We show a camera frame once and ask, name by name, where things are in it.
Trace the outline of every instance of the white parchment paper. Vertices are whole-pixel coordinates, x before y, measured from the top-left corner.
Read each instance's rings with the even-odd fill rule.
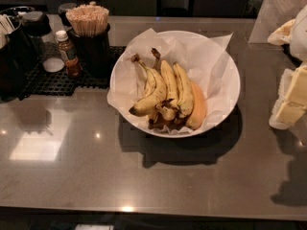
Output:
[[[237,103],[240,78],[237,67],[226,52],[232,34],[207,38],[183,31],[156,33],[148,29],[134,38],[117,61],[110,80],[107,101],[134,126],[148,133],[164,137],[184,137],[207,131],[218,125]],[[134,54],[154,65],[152,48],[172,65],[177,61],[187,71],[189,78],[197,82],[207,100],[207,117],[197,130],[187,127],[181,130],[149,129],[146,117],[135,117],[129,109],[143,96],[146,75],[143,69],[130,61]]]

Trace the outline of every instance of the yellow banana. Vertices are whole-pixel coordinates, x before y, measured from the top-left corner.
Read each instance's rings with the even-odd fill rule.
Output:
[[[177,62],[173,64],[174,73],[177,80],[178,89],[178,117],[185,118],[191,114],[194,104],[191,82],[186,71]]]
[[[200,86],[194,81],[191,81],[191,86],[194,97],[194,105],[192,113],[187,117],[185,125],[195,130],[201,126],[202,121],[207,114],[207,105]]]
[[[139,55],[135,55],[132,58],[132,61],[137,61],[145,70],[148,76],[148,83],[145,88],[146,96],[142,99],[138,100],[134,106],[129,110],[132,115],[143,117],[149,115],[151,119],[156,112],[155,106],[166,98],[166,85],[161,75],[153,68],[147,66],[139,57]]]
[[[164,104],[159,103],[155,108],[166,121],[171,121],[177,115],[178,92],[174,70],[166,60],[161,62],[161,76],[166,84],[166,101]]]

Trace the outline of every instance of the brown bottle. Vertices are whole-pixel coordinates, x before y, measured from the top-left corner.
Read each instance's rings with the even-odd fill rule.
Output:
[[[66,73],[69,78],[77,78],[82,73],[82,67],[79,64],[75,45],[64,30],[57,31],[56,36],[61,58],[65,62]]]

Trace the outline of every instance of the gray countertop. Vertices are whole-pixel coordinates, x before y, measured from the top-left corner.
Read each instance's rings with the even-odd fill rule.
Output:
[[[282,49],[248,44],[254,20],[110,17],[110,44],[152,27],[228,35],[242,81],[235,110],[193,138],[147,135],[107,104],[107,90],[0,103],[0,206],[307,220],[303,125],[268,125]],[[55,16],[54,26],[59,26]]]

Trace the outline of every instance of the black rubber mat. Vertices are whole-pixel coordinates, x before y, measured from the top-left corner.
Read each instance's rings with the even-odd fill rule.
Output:
[[[110,47],[109,73],[124,51],[124,46]],[[76,87],[94,87],[106,89],[109,87],[109,76],[107,79],[97,79],[90,76],[86,71],[86,65],[80,60],[83,67],[83,74],[77,79],[69,79],[65,73],[65,69],[56,72],[46,72],[42,65],[38,65],[32,70],[25,73],[27,83],[18,95],[19,100],[28,98],[31,95],[52,95],[52,96],[71,96]]]

